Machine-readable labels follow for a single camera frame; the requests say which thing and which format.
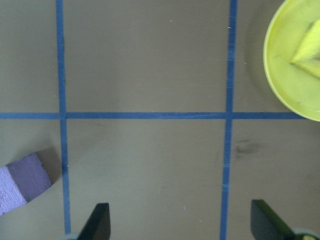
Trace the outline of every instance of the purple sponge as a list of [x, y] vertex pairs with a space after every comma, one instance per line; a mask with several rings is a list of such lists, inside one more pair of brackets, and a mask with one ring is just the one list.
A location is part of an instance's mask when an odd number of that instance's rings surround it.
[[51, 185], [36, 153], [1, 167], [0, 216], [30, 202]]

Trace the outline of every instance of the yellow sponge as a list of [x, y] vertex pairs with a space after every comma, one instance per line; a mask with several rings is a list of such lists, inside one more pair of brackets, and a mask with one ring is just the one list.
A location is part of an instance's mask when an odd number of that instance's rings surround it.
[[291, 63], [320, 78], [320, 19], [304, 35]]

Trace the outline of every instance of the table surface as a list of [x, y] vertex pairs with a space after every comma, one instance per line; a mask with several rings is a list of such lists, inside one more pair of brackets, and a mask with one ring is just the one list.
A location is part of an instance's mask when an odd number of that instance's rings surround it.
[[250, 203], [320, 234], [320, 125], [263, 69], [282, 0], [3, 0], [0, 166], [38, 152], [53, 186], [0, 239], [252, 240]]

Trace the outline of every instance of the yellow plate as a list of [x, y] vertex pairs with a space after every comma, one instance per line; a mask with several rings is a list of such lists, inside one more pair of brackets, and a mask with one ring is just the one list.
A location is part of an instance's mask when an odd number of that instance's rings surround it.
[[284, 1], [269, 25], [263, 48], [264, 69], [274, 94], [293, 112], [315, 121], [320, 121], [320, 78], [290, 60], [318, 19], [320, 0]]

